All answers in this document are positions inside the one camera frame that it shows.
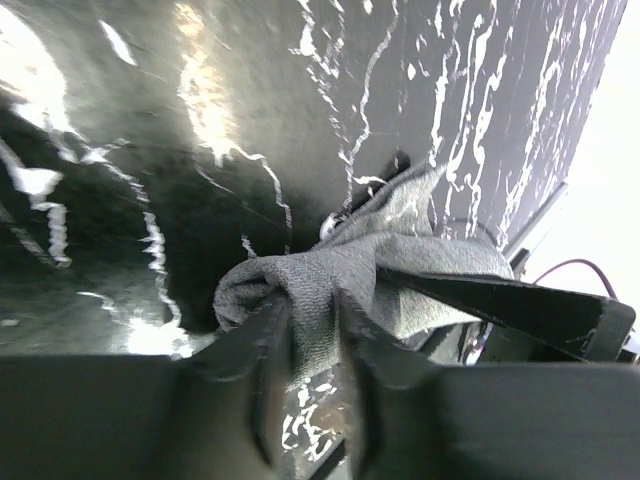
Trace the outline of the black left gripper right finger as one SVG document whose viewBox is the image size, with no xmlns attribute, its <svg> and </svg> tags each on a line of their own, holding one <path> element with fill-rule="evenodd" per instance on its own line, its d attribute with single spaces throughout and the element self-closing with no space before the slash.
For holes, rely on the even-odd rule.
<svg viewBox="0 0 640 480">
<path fill-rule="evenodd" d="M 437 365 L 336 309 L 357 479 L 635 479 L 639 371 Z"/>
</svg>

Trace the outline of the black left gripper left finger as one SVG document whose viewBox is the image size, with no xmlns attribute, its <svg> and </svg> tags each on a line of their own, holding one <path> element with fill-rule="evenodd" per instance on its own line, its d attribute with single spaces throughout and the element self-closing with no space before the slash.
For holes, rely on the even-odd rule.
<svg viewBox="0 0 640 480">
<path fill-rule="evenodd" d="M 291 305 L 197 354 L 5 355 L 5 479 L 277 479 Z"/>
</svg>

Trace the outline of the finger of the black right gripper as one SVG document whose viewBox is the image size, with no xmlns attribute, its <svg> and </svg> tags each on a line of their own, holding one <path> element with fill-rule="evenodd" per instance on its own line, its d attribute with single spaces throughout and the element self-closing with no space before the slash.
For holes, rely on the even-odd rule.
<svg viewBox="0 0 640 480">
<path fill-rule="evenodd" d="M 493 275 L 378 275 L 503 329 L 533 340 L 533 362 L 615 362 L 635 322 L 617 300 L 522 283 Z"/>
</svg>

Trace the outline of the grey cloth napkin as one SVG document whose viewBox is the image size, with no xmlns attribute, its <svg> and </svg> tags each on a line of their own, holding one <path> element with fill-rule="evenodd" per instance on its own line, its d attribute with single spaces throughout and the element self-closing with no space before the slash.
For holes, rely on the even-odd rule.
<svg viewBox="0 0 640 480">
<path fill-rule="evenodd" d="M 213 308 L 220 326 L 244 323 L 276 290 L 292 304 L 293 377 L 296 388 L 338 361 L 333 294 L 346 291 L 382 328 L 399 339 L 422 330 L 469 323 L 473 316 L 439 301 L 377 281 L 380 267 L 413 274 L 477 274 L 510 279 L 508 261 L 475 239 L 444 239 L 427 210 L 446 168 L 421 162 L 384 185 L 311 250 L 254 257 L 218 283 Z"/>
</svg>

